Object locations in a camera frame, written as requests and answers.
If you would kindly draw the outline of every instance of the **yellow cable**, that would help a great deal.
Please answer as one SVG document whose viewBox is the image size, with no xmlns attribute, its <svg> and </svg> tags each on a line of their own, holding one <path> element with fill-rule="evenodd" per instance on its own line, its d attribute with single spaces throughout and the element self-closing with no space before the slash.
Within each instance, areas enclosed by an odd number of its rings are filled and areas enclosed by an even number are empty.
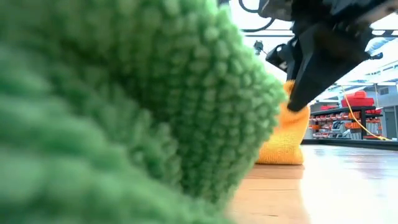
<svg viewBox="0 0 398 224">
<path fill-rule="evenodd" d="M 376 137 L 376 138 L 378 138 L 378 139 L 380 139 L 380 140 L 391 141 L 391 139 L 388 139 L 388 138 L 385 138 L 385 137 L 382 137 L 382 136 L 377 136 L 377 135 L 371 133 L 367 128 L 365 128 L 365 127 L 356 119 L 356 117 L 355 117 L 355 115 L 354 115 L 354 112 L 353 112 L 353 109 L 351 108 L 351 105 L 349 104 L 349 101 L 348 101 L 348 99 L 347 99 L 347 95 L 346 95 L 346 92 L 344 91 L 344 87 L 341 86 L 341 88 L 343 89 L 344 98 L 346 99 L 349 112 L 351 113 L 351 115 L 352 115 L 352 117 L 354 118 L 354 120 L 360 125 L 360 127 L 363 128 L 368 134 L 372 135 L 373 137 Z"/>
</svg>

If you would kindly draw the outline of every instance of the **yellow microfiber cloth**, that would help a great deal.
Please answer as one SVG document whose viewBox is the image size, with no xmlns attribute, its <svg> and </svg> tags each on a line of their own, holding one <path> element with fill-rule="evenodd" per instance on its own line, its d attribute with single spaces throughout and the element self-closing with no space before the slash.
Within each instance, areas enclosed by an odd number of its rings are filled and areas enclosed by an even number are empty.
<svg viewBox="0 0 398 224">
<path fill-rule="evenodd" d="M 284 90 L 291 94 L 294 82 L 288 81 Z M 275 128 L 270 140 L 260 149 L 258 164 L 303 164 L 300 148 L 310 119 L 310 108 L 306 106 L 299 112 L 287 109 L 287 103 L 280 105 L 279 126 Z"/>
</svg>

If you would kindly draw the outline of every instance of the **towel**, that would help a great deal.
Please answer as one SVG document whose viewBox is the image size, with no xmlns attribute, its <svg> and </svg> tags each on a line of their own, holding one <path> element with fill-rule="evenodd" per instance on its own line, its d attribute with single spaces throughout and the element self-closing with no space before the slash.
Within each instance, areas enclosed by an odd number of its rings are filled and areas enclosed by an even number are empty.
<svg viewBox="0 0 398 224">
<path fill-rule="evenodd" d="M 292 93 L 294 81 L 284 84 L 286 94 Z M 300 144 L 310 121 L 310 107 L 299 112 L 290 111 L 287 102 L 280 104 L 279 125 L 269 141 L 265 142 L 259 153 L 258 164 L 301 165 L 304 162 Z"/>
<path fill-rule="evenodd" d="M 285 100 L 214 0 L 0 2 L 0 223 L 232 223 Z"/>
</svg>

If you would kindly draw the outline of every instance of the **cable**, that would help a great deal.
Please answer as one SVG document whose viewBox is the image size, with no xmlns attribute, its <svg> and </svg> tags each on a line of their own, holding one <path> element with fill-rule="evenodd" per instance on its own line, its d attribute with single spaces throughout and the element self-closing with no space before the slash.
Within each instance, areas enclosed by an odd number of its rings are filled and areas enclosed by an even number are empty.
<svg viewBox="0 0 398 224">
<path fill-rule="evenodd" d="M 259 32 L 262 30 L 266 30 L 268 27 L 270 27 L 273 23 L 275 22 L 274 18 L 271 18 L 271 20 L 263 27 L 258 28 L 258 29 L 242 29 L 243 32 Z"/>
<path fill-rule="evenodd" d="M 246 6 L 244 6 L 243 0 L 239 0 L 239 5 L 242 7 L 243 10 L 249 13 L 257 13 L 259 11 L 258 9 L 248 9 Z"/>
<path fill-rule="evenodd" d="M 239 5 L 241 6 L 241 8 L 243 10 L 245 10 L 248 13 L 258 13 L 258 11 L 259 11 L 258 9 L 248 9 L 246 6 L 244 6 L 243 0 L 239 0 Z M 265 26 L 263 26 L 261 28 L 258 28 L 258 29 L 242 29 L 242 32 L 259 32 L 259 31 L 267 29 L 274 22 L 275 22 L 275 19 L 271 18 L 271 20 Z"/>
<path fill-rule="evenodd" d="M 368 134 L 372 135 L 372 136 L 375 137 L 375 138 L 378 138 L 378 139 L 380 139 L 380 140 L 385 140 L 385 141 L 391 141 L 391 139 L 388 139 L 388 138 L 385 138 L 385 137 L 382 137 L 382 136 L 377 136 L 377 135 L 371 133 L 367 128 L 365 128 L 365 127 L 356 119 L 356 117 L 355 117 L 355 115 L 354 115 L 354 112 L 353 112 L 353 109 L 351 108 L 351 105 L 349 104 L 349 101 L 348 101 L 346 92 L 345 92 L 345 90 L 344 90 L 344 87 L 343 87 L 342 85 L 341 85 L 341 89 L 343 89 L 344 98 L 346 99 L 349 112 L 351 113 L 351 115 L 352 115 L 352 117 L 354 118 L 354 120 L 359 124 L 359 126 L 360 126 L 361 128 L 363 128 Z"/>
</svg>

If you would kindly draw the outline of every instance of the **red container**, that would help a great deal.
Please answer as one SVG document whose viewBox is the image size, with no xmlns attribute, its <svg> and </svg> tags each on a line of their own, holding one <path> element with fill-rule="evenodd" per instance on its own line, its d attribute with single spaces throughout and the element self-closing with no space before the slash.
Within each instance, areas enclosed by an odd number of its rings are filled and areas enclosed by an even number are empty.
<svg viewBox="0 0 398 224">
<path fill-rule="evenodd" d="M 337 106 L 321 106 L 321 110 L 330 110 L 335 108 L 337 108 Z"/>
<path fill-rule="evenodd" d="M 367 110 L 366 111 L 367 114 L 381 114 L 381 110 Z"/>
<path fill-rule="evenodd" d="M 368 98 L 365 91 L 357 91 L 354 94 L 347 95 L 347 100 L 350 106 L 373 106 L 374 99 Z M 342 99 L 343 107 L 348 107 L 346 99 Z"/>
</svg>

